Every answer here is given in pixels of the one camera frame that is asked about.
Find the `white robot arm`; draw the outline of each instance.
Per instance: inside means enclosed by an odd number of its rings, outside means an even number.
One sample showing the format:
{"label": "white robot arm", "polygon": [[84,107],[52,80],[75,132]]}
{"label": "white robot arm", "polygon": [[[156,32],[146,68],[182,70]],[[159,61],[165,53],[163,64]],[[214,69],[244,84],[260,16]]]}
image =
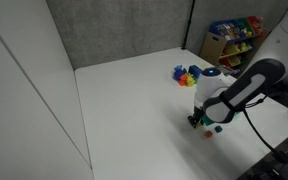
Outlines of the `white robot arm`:
{"label": "white robot arm", "polygon": [[260,92],[287,75],[288,15],[268,36],[247,70],[233,84],[216,68],[202,72],[196,86],[191,120],[196,121],[205,115],[211,121],[229,123],[235,112],[241,111]]}

